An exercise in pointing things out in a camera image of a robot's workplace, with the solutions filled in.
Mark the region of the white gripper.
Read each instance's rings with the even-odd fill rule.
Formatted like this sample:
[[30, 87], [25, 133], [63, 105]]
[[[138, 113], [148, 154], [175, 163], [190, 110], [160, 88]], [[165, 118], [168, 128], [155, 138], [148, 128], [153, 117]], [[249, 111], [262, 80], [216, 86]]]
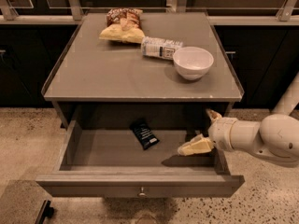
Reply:
[[218, 150], [233, 152], [231, 144], [231, 130], [237, 122], [237, 118], [222, 117], [222, 115], [210, 108], [206, 113], [211, 120], [208, 128], [208, 137], [202, 134], [196, 135], [189, 142], [184, 143], [178, 148], [178, 154], [181, 156], [191, 156], [211, 152], [215, 147]]

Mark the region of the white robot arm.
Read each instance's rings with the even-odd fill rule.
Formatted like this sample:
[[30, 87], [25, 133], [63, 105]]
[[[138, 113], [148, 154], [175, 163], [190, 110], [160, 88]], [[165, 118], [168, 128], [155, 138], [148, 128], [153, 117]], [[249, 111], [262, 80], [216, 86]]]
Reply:
[[290, 116], [299, 103], [299, 74], [280, 98], [272, 113], [262, 121], [223, 117], [207, 109], [211, 125], [208, 137], [196, 135], [178, 148], [181, 156], [222, 151], [243, 151], [279, 166], [299, 163], [299, 120]]

